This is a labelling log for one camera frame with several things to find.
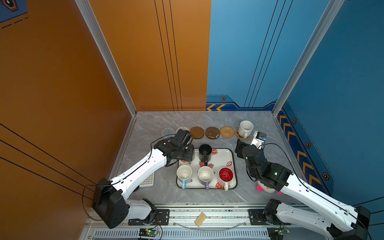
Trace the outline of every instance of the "gray marble tabletop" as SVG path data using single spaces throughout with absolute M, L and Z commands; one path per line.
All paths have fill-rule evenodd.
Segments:
M 131 138 L 120 164 L 118 174 L 124 172 L 150 151 L 150 142 L 161 137 L 161 130 L 172 127 L 175 130 L 180 126 L 189 129 L 195 126 L 207 129 L 208 127 L 221 128 L 230 126 L 235 130 L 242 120 L 253 123 L 253 131 L 261 131 L 267 134 L 266 143 L 276 143 L 287 152 L 285 145 L 273 116 L 269 111 L 179 111 L 179 112 L 138 112 Z M 209 144 L 212 148 L 228 148 L 235 151 L 236 136 L 224 138 L 220 136 L 216 140 L 204 136 L 194 140 L 195 147 L 201 144 Z M 264 149 L 265 157 L 270 162 L 277 162 L 284 167 L 292 169 L 284 153 L 277 146 L 267 145 Z M 154 204 L 172 203 L 250 203 L 265 204 L 269 199 L 278 199 L 285 203 L 297 203 L 296 199 L 288 195 L 259 192 L 257 183 L 252 182 L 245 170 L 246 164 L 234 153 L 234 162 L 237 172 L 237 187 L 233 190 L 222 189 L 180 189 L 176 185 L 177 164 L 170 167 L 162 167 L 155 172 L 153 187 L 139 188 L 129 197 L 133 200 L 149 199 Z

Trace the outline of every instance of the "strawberry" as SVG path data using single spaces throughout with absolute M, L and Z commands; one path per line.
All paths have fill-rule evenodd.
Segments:
M 215 188 L 218 188 L 218 189 L 223 189 L 224 187 L 220 185 L 220 183 L 216 183 L 216 186 Z

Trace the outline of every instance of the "white remote control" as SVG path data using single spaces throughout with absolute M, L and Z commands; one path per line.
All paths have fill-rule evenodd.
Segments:
M 155 179 L 155 173 L 153 172 L 142 183 L 140 183 L 139 187 L 152 187 L 154 184 L 154 179 Z

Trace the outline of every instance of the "wooden block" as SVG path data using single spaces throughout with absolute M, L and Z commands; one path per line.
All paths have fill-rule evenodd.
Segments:
M 199 217 L 196 219 L 195 224 L 200 227 L 200 225 L 204 222 L 204 220 L 207 218 L 207 216 L 202 212 L 200 213 Z

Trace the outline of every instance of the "yellow arrow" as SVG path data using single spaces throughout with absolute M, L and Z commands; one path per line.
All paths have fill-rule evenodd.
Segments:
M 300 162 L 299 158 L 300 158 L 300 155 L 304 156 L 304 157 L 307 157 L 307 155 L 303 152 L 300 152 L 300 151 L 297 151 L 297 161 Z
M 305 174 L 305 167 L 309 167 L 310 169 L 313 170 L 313 167 L 311 165 L 309 165 L 308 163 L 306 162 L 303 162 L 303 173 Z
M 281 125 L 281 119 L 282 119 L 282 118 L 287 118 L 287 117 L 284 116 L 284 115 L 281 115 L 281 116 L 280 116 L 280 125 Z
M 312 180 L 315 180 L 316 182 L 318 182 L 319 184 L 321 184 L 321 182 L 320 182 L 319 179 L 315 178 L 314 176 L 312 176 L 312 175 L 310 174 L 310 185 L 311 185 L 311 186 L 312 186 Z
M 225 104 L 223 104 L 223 105 L 221 105 L 220 107 L 216 108 L 216 110 L 217 110 L 217 111 L 221 111 L 220 108 L 222 108 L 222 107 L 224 107 L 224 106 L 225 106 Z
M 296 134 L 295 134 L 294 132 L 290 132 L 290 131 L 288 131 L 288 136 L 287 136 L 288 142 L 289 142 L 289 136 L 290 136 L 290 135 L 294 135 L 294 136 L 296 136 Z
M 209 107 L 207 108 L 207 110 L 208 110 L 208 111 L 212 111 L 212 110 L 211 110 L 211 107 L 213 107 L 213 106 L 215 106 L 215 105 L 216 105 L 216 104 L 212 104 L 211 106 L 209 106 Z
M 284 123 L 283 126 L 283 132 L 285 133 L 285 127 L 290 127 L 291 125 L 289 125 L 289 123 Z

